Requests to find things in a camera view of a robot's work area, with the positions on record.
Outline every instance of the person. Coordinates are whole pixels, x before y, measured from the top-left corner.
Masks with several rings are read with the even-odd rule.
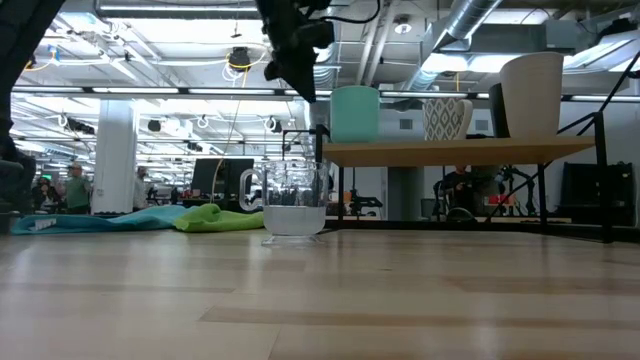
[[[147,190],[144,178],[147,176],[147,168],[138,167],[133,188],[133,211],[140,211],[147,208]]]
[[[35,210],[52,210],[51,208],[60,202],[60,195],[51,186],[51,181],[45,177],[38,179],[36,186],[31,189]]]
[[[67,213],[83,215],[90,212],[89,194],[91,193],[91,183],[82,176],[82,165],[73,163],[71,165],[71,179],[65,184],[67,195]]]
[[[475,214],[473,184],[467,165],[456,165],[456,170],[445,175],[442,182],[446,194],[451,195],[451,208],[461,207]]]
[[[178,198],[180,197],[180,192],[177,187],[173,187],[171,189],[171,205],[178,205]]]

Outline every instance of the blue fabric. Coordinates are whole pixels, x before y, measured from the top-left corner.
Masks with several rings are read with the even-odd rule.
[[[182,215],[197,209],[182,206],[156,206],[112,219],[81,215],[31,215],[20,219],[11,229],[13,235],[45,235],[112,231],[144,231],[173,229],[173,222]],[[36,220],[55,219],[56,224],[39,231]]]

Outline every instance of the green towel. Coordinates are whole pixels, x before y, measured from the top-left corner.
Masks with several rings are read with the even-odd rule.
[[[264,215],[221,211],[216,204],[205,204],[177,218],[173,225],[184,232],[250,230],[264,226]]]

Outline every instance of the fluorescent light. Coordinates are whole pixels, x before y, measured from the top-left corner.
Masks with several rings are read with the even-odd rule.
[[[81,87],[71,86],[14,86],[13,91],[28,93],[60,93],[60,92],[83,92]]]
[[[565,57],[563,68],[573,69],[577,67],[589,66],[601,59],[603,56],[623,47],[630,41],[631,40],[622,40],[613,43],[600,43],[594,47],[573,55],[570,59],[566,59]]]
[[[97,93],[114,94],[177,94],[176,88],[93,88]]]
[[[316,90],[316,96],[331,96],[332,90]],[[300,96],[295,90],[285,90],[284,94],[287,96]]]
[[[329,56],[331,56],[331,52],[329,51],[329,48],[318,49],[318,48],[314,47],[313,48],[313,52],[318,54],[318,57],[316,58],[316,64],[317,63],[323,63],[323,62],[329,60]]]
[[[631,60],[632,59],[629,59],[629,60],[623,62],[622,64],[609,69],[609,71],[611,71],[611,72],[623,72],[623,71],[625,71],[627,69],[627,66],[629,66],[629,64],[631,64]],[[631,71],[638,71],[638,70],[640,70],[640,61],[637,61],[636,64],[633,65],[633,68],[631,68]]]
[[[208,95],[275,95],[274,90],[267,89],[189,89],[189,93]]]
[[[32,142],[16,140],[15,143],[16,143],[17,147],[19,147],[21,149],[24,149],[24,150],[35,151],[35,152],[45,152],[46,151],[46,149],[42,145],[34,144]]]
[[[573,95],[572,101],[602,102],[607,100],[606,95]],[[640,103],[640,96],[616,95],[611,98],[612,102]]]
[[[254,12],[258,11],[255,7],[225,7],[225,6],[100,6],[100,10],[104,11],[239,11]]]
[[[446,93],[446,92],[413,92],[413,91],[382,91],[382,97],[391,98],[466,98],[466,93]]]
[[[504,64],[519,57],[519,55],[478,55],[469,62],[469,71],[497,73]]]
[[[467,71],[467,59],[459,55],[431,54],[422,64],[422,71],[441,73]]]
[[[282,156],[280,155],[272,155],[275,160],[281,160]],[[212,155],[212,154],[138,154],[139,158],[148,159],[165,159],[165,158],[181,158],[181,159],[254,159],[261,160],[263,155]],[[291,156],[286,155],[285,160],[300,160],[304,159],[303,156]]]

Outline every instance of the wood plank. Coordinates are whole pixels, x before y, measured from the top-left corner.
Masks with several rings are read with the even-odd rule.
[[[640,360],[640,247],[528,233],[0,237],[2,360]]]
[[[541,164],[594,144],[595,140],[590,136],[326,144],[324,157],[344,167]]]

